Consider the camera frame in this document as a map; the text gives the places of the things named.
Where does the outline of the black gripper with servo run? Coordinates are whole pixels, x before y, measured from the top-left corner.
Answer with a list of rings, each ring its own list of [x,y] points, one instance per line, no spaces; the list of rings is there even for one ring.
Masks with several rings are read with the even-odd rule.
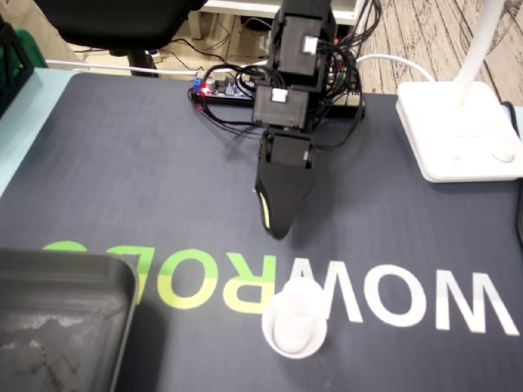
[[[265,231],[281,240],[315,179],[314,139],[300,132],[265,132],[261,139],[255,193]]]

